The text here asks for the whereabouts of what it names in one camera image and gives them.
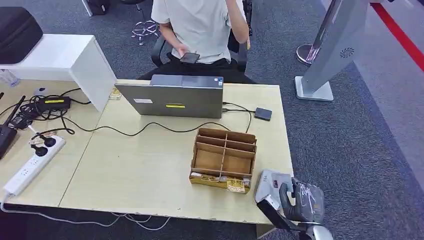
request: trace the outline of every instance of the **power strip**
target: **power strip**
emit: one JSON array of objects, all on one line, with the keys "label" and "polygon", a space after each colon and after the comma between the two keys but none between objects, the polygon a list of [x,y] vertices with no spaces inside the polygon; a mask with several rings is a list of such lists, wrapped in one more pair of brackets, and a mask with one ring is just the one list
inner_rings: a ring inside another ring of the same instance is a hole
[{"label": "power strip", "polygon": [[52,147],[47,147],[48,152],[44,156],[37,156],[34,154],[25,165],[6,183],[3,187],[9,194],[15,196],[19,195],[36,176],[43,170],[43,168],[52,160],[52,158],[61,150],[66,141],[56,135],[51,136],[56,143]]}]

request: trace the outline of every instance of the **hand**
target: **hand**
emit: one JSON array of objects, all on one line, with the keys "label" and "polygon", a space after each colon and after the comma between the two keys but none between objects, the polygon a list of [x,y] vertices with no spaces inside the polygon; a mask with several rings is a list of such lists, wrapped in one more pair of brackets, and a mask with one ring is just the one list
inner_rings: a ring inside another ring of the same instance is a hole
[{"label": "hand", "polygon": [[189,47],[182,44],[182,43],[177,44],[175,46],[175,49],[177,50],[177,52],[178,52],[178,54],[181,58],[184,56],[184,54],[189,52]]}]

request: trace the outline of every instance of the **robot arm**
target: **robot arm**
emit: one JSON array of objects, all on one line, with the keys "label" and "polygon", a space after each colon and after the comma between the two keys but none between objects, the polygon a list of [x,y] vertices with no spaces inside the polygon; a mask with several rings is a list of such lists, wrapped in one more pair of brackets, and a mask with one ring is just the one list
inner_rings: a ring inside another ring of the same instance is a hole
[{"label": "robot arm", "polygon": [[[274,199],[270,194],[257,203],[257,207],[265,214],[278,229],[298,231],[301,240],[333,240],[330,231],[321,225],[324,218],[324,194],[314,185],[300,182],[292,177],[292,205],[287,196],[288,185],[282,183],[279,188],[279,198]],[[278,211],[280,201],[284,215]]]}]

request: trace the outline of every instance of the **red stripe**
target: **red stripe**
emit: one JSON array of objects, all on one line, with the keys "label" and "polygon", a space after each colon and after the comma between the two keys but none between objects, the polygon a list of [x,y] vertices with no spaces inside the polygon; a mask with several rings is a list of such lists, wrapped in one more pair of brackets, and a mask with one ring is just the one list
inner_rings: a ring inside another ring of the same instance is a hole
[{"label": "red stripe", "polygon": [[380,16],[381,20],[390,30],[391,34],[399,41],[402,47],[406,50],[409,56],[424,72],[424,54],[420,49],[411,41],[411,39],[405,34],[404,31],[399,27],[395,20],[389,15],[386,9],[381,3],[371,3],[375,12]]}]

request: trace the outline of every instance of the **router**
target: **router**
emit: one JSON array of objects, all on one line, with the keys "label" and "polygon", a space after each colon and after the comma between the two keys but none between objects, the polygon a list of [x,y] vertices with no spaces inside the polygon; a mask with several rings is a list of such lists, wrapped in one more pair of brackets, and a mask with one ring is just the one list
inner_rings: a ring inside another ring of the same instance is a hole
[{"label": "router", "polygon": [[16,112],[18,111],[19,107],[24,102],[24,100],[25,100],[25,96],[22,96],[22,98],[19,100],[19,102],[16,104],[15,108],[13,109],[12,113],[4,122],[4,124],[0,125],[0,159],[2,159],[3,156],[6,154],[9,147],[12,145],[16,137],[16,134],[18,133],[16,129],[9,127],[9,123],[12,121],[13,117],[15,116]]}]

